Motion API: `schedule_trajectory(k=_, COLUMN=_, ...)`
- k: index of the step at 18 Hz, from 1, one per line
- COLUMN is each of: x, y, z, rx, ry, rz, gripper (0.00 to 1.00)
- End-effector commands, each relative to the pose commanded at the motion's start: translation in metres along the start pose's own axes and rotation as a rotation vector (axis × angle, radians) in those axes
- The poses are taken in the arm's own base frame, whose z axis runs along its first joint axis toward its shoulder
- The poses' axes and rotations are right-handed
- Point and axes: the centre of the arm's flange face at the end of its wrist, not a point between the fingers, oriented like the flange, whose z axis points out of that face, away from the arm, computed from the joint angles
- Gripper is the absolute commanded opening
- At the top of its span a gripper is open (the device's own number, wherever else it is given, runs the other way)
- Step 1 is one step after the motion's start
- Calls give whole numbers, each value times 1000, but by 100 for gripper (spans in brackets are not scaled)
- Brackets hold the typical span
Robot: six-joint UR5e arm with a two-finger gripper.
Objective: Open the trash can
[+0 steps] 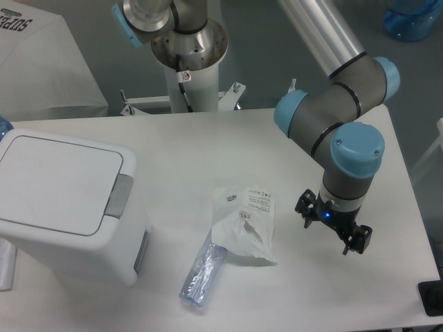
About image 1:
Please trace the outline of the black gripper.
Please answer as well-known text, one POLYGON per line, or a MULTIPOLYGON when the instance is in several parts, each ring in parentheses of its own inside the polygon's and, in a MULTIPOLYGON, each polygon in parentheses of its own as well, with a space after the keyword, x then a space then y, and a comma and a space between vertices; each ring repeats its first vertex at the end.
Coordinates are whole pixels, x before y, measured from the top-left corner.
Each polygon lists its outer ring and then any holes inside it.
POLYGON ((345 240, 343 255, 349 251, 362 255, 368 247, 372 228, 366 225, 358 225, 356 216, 361 208, 352 211, 338 211, 331 201, 326 201, 306 189, 298 199, 295 211, 305 220, 304 228, 308 228, 313 221, 320 221, 333 229, 340 239, 345 240))

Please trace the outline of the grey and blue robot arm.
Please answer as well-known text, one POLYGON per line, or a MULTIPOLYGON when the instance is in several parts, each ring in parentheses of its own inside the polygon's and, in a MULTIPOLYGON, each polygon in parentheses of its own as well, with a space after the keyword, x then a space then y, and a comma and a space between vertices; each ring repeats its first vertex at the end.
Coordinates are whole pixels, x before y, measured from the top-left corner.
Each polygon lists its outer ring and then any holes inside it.
MULTIPOLYGON (((274 122, 324 170, 317 194, 305 191, 295 210, 310 225, 331 228, 346 251, 362 253, 372 229, 356 216, 381 166, 385 142, 359 122, 399 88, 397 67, 370 57, 330 1, 281 1, 281 8, 330 80, 317 96, 301 90, 284 95, 274 122)), ((134 47, 149 44, 168 78, 175 113, 218 111, 218 64, 228 40, 208 16, 206 1, 121 1, 112 15, 134 47)))

